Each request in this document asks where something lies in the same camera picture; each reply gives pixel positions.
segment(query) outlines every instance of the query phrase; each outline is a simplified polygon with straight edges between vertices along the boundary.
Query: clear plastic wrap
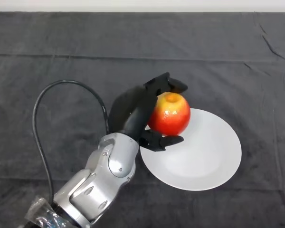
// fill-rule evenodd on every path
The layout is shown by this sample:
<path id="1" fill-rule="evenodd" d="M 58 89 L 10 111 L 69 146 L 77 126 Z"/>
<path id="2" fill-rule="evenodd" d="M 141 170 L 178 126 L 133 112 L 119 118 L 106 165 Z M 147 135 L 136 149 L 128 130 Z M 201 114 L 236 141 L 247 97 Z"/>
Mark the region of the clear plastic wrap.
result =
<path id="1" fill-rule="evenodd" d="M 60 217 L 42 197 L 36 197 L 25 218 L 41 228 L 76 228 Z"/>

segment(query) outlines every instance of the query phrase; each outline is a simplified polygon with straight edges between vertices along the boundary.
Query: dark gray tablecloth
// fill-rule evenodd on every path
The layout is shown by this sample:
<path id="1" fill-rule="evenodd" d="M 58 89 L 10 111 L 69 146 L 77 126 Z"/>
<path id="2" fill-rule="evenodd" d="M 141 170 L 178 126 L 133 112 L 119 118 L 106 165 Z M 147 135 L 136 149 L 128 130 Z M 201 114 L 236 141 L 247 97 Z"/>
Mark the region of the dark gray tablecloth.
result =
<path id="1" fill-rule="evenodd" d="M 229 123 L 237 173 L 202 192 L 170 187 L 137 158 L 135 178 L 96 228 L 285 228 L 285 14 L 0 13 L 0 228 L 17 227 L 48 183 L 32 129 L 39 92 L 90 85 L 110 110 L 124 90 L 169 71 L 191 107 Z M 44 97 L 40 137 L 58 190 L 105 134 L 88 92 Z"/>

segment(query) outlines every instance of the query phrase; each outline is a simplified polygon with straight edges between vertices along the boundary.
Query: cable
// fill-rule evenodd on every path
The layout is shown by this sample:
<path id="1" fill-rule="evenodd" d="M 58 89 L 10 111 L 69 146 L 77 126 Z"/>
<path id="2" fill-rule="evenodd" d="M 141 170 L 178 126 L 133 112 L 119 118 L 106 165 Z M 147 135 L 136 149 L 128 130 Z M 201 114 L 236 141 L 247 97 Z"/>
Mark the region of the cable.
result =
<path id="1" fill-rule="evenodd" d="M 102 108 L 102 111 L 104 114 L 104 123 L 105 123 L 106 133 L 109 134 L 108 115 L 107 115 L 107 111 L 105 108 L 105 104 L 102 101 L 102 99 L 100 98 L 100 96 L 92 88 L 88 87 L 87 85 L 85 85 L 81 82 L 74 81 L 74 80 L 59 80 L 59 81 L 56 81 L 56 82 L 49 84 L 47 87 L 45 87 L 41 91 L 41 93 L 39 94 L 39 96 L 36 100 L 36 103 L 34 105 L 34 110 L 33 110 L 33 115 L 32 115 L 32 125 L 33 125 L 33 134 L 34 134 L 35 142 L 37 144 L 37 147 L 38 147 L 44 168 L 45 168 L 46 173 L 47 173 L 47 180 L 48 180 L 48 185 L 49 185 L 49 200 L 48 200 L 48 202 L 50 205 L 53 204 L 53 199 L 54 199 L 53 181 L 52 181 L 51 172 L 50 172 L 49 167 L 48 167 L 47 159 L 45 157 L 44 151 L 43 151 L 42 146 L 41 146 L 40 138 L 38 135 L 36 117 L 37 117 L 37 110 L 38 110 L 39 103 L 40 103 L 42 97 L 44 96 L 44 94 L 46 93 L 46 91 L 49 90 L 50 88 L 56 86 L 56 85 L 59 85 L 59 84 L 75 84 L 75 85 L 78 85 L 78 86 L 85 88 L 90 93 L 92 93 L 96 97 L 96 99 L 98 100 L 99 104 L 101 105 L 101 108 Z"/>

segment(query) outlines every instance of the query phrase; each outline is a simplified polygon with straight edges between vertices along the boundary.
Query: red apple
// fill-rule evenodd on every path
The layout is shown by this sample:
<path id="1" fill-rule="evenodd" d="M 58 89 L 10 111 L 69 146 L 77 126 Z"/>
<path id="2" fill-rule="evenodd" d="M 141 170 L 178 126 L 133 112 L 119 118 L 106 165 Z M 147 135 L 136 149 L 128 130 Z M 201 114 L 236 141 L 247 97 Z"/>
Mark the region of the red apple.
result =
<path id="1" fill-rule="evenodd" d="M 175 93 L 158 96 L 155 109 L 148 122 L 152 130 L 164 135 L 178 135 L 189 124 L 190 106 L 186 99 Z"/>

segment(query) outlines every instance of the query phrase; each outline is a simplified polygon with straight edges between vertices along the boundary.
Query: robotic arm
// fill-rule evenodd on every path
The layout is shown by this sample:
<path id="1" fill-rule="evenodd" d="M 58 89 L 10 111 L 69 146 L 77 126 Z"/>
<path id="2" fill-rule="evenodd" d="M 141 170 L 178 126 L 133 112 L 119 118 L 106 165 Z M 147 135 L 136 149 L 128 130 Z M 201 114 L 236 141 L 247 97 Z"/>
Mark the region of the robotic arm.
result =
<path id="1" fill-rule="evenodd" d="M 132 179 L 140 146 L 164 151 L 166 146 L 183 141 L 181 136 L 163 137 L 145 127 L 158 95 L 186 89 L 165 73 L 117 97 L 109 115 L 110 134 L 101 139 L 85 168 L 55 194 L 54 211 L 75 227 L 89 228 L 96 223 L 119 189 Z"/>

